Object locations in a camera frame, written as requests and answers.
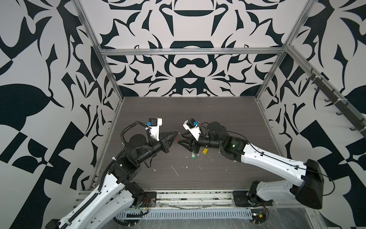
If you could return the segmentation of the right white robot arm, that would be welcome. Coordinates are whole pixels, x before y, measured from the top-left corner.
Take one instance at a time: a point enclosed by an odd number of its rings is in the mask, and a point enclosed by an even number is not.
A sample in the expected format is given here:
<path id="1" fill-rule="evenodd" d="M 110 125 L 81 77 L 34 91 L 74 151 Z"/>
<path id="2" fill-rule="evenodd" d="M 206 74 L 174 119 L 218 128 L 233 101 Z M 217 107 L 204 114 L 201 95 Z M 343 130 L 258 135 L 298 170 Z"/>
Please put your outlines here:
<path id="1" fill-rule="evenodd" d="M 186 120 L 183 127 L 186 132 L 178 144 L 193 154 L 198 154 L 201 148 L 205 151 L 215 148 L 229 160 L 256 166 L 283 178 L 283 181 L 272 184 L 252 183 L 256 198 L 270 201 L 278 197 L 293 196 L 306 207 L 322 209 L 327 175 L 322 173 L 317 161 L 296 161 L 263 150 L 240 134 L 232 135 L 231 131 L 227 131 L 218 122 L 209 123 L 205 132 L 200 123 L 192 118 Z"/>

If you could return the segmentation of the black wall hook rack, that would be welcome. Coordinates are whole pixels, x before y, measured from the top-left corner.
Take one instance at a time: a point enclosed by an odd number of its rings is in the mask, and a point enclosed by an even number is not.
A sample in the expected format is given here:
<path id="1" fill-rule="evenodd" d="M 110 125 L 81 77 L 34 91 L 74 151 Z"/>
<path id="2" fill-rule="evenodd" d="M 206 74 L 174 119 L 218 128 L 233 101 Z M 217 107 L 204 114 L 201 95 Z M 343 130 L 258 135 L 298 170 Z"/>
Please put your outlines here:
<path id="1" fill-rule="evenodd" d="M 313 82 L 316 85 L 315 90 L 321 91 L 327 97 L 325 102 L 334 105 L 338 109 L 336 114 L 338 116 L 344 116 L 353 125 L 350 130 L 357 131 L 366 138 L 366 117 L 324 76 L 315 74 L 313 68 L 306 70 L 306 73 L 309 74 L 307 81 Z"/>

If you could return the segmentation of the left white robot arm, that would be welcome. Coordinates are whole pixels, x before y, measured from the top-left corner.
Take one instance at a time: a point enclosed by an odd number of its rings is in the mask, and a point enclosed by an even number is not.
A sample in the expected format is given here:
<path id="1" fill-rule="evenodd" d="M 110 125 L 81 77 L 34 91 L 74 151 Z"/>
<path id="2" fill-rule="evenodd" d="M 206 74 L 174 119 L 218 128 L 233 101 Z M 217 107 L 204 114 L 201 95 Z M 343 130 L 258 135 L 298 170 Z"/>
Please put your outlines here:
<path id="1" fill-rule="evenodd" d="M 101 229 L 121 211 L 139 207 L 144 190 L 133 181 L 141 165 L 158 153 L 168 153 L 177 130 L 160 133 L 161 118 L 136 121 L 120 134 L 124 145 L 104 170 L 99 185 L 74 210 L 61 219 L 52 219 L 47 229 Z"/>

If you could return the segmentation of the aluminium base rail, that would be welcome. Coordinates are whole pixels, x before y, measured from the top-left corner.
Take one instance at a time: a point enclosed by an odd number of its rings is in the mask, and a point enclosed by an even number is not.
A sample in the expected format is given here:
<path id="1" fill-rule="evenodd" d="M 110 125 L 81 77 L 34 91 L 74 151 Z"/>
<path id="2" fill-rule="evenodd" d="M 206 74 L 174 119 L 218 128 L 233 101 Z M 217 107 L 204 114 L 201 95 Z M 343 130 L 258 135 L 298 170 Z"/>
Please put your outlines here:
<path id="1" fill-rule="evenodd" d="M 142 203 L 152 205 L 165 204 L 169 206 L 227 206 L 234 205 L 233 192 L 235 189 L 193 189 L 193 190 L 146 190 L 155 192 L 152 198 L 144 197 Z"/>

